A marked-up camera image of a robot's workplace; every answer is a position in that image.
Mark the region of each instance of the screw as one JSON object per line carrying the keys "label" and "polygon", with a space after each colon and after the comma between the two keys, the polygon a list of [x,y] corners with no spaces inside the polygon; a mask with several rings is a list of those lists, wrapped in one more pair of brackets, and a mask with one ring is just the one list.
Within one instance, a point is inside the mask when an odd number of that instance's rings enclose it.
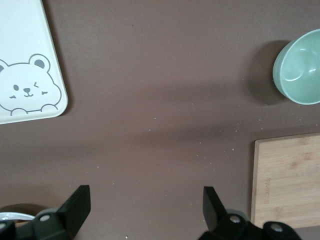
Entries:
{"label": "screw", "polygon": [[43,215],[42,217],[40,217],[39,220],[40,220],[41,222],[44,222],[44,221],[47,221],[49,218],[50,218],[50,215],[47,214],[47,215]]}
{"label": "screw", "polygon": [[238,224],[238,223],[241,222],[240,218],[237,217],[236,215],[232,215],[232,216],[230,217],[230,220],[231,220],[231,222],[233,222],[233,223],[235,223],[235,224]]}
{"label": "screw", "polygon": [[276,224],[276,223],[272,223],[271,228],[278,233],[281,233],[283,231],[283,228],[279,224]]}

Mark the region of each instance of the bear illustration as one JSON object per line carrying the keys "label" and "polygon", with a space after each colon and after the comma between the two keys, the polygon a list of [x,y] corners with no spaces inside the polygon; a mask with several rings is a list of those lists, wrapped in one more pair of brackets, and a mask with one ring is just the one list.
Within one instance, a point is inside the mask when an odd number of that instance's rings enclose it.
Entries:
{"label": "bear illustration", "polygon": [[49,70],[50,62],[41,54],[11,65],[0,60],[0,106],[11,116],[58,110],[61,90]]}

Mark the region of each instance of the green bowl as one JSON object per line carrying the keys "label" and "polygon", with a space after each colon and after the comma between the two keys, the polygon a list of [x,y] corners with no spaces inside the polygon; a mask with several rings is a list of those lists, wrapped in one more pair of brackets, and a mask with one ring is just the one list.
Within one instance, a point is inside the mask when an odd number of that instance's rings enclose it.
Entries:
{"label": "green bowl", "polygon": [[320,29],[288,43],[273,66],[278,90],[295,103],[320,103]]}

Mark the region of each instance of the brown table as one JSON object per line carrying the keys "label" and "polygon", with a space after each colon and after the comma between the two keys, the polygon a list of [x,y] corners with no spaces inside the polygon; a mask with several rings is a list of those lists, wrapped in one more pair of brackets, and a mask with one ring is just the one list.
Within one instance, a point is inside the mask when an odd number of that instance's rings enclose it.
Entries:
{"label": "brown table", "polygon": [[78,240],[195,240],[203,186],[250,215],[255,140],[320,132],[320,105],[272,83],[279,51],[319,28],[320,1],[44,5],[69,105],[0,126],[1,206],[55,207],[89,184]]}

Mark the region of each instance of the wooden cutting board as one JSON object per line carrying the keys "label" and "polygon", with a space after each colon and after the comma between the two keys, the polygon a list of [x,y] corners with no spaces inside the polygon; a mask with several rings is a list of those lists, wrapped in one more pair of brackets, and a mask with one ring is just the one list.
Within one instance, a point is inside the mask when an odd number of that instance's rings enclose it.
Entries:
{"label": "wooden cutting board", "polygon": [[251,222],[320,225],[320,133],[255,141]]}

